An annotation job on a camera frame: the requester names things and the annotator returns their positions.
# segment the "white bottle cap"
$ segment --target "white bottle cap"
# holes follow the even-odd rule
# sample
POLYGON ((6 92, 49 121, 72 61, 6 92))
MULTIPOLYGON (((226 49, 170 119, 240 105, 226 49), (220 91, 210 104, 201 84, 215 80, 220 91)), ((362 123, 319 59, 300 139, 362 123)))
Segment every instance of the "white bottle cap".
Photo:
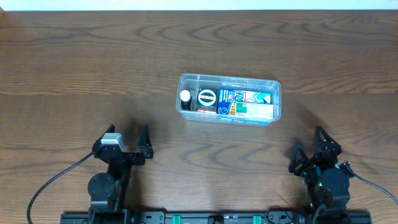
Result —
POLYGON ((191 93, 188 90, 182 90, 180 93, 180 98, 184 102, 188 102, 191 99, 191 93))

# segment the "brown tabletop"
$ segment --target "brown tabletop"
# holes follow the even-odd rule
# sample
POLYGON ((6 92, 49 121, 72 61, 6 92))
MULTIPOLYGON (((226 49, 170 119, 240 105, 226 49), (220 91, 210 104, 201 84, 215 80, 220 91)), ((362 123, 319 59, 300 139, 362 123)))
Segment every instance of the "brown tabletop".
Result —
MULTIPOLYGON (((322 125, 360 176, 398 195, 396 11, 6 12, 0 22, 0 223, 27 223, 35 192, 91 152, 110 125, 134 146, 147 123, 153 160, 133 170, 135 207, 266 210, 305 204, 290 148, 322 125), (185 121, 178 78, 278 80, 268 127, 185 121)), ((87 211, 90 158, 49 185, 34 223, 87 211)), ((350 209, 397 223, 397 205, 350 180, 350 209)))

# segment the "green tape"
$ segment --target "green tape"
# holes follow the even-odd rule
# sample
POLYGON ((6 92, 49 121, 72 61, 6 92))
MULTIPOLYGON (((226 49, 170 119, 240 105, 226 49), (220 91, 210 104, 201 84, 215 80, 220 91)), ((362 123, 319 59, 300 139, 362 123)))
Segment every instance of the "green tape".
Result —
POLYGON ((261 216, 254 215, 253 216, 253 224, 261 224, 261 216))
POLYGON ((173 215, 173 224, 181 224, 181 216, 173 215))

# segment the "white background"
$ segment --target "white background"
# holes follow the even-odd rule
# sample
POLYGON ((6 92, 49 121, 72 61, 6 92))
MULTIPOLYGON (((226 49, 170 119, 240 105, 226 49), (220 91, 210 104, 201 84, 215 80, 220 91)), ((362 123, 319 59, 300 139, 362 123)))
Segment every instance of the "white background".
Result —
POLYGON ((398 0, 0 0, 5 11, 398 9, 398 0))

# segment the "rectangular container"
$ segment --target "rectangular container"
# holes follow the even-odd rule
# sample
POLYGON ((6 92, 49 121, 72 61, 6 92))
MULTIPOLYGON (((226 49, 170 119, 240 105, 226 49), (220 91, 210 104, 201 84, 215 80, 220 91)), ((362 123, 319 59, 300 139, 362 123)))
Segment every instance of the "rectangular container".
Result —
POLYGON ((245 124, 253 126, 267 126, 280 119, 282 110, 282 87, 278 81, 261 80, 255 78, 224 77, 218 75, 202 75, 185 73, 180 77, 177 90, 175 108, 183 118, 195 121, 206 121, 226 124, 245 124), (229 88, 234 90, 257 91, 271 94, 271 104, 274 105, 274 117, 272 119, 245 118, 228 114, 207 114, 196 111, 199 88, 219 90, 229 88), (181 108, 180 92, 188 90, 192 96, 192 111, 181 108))

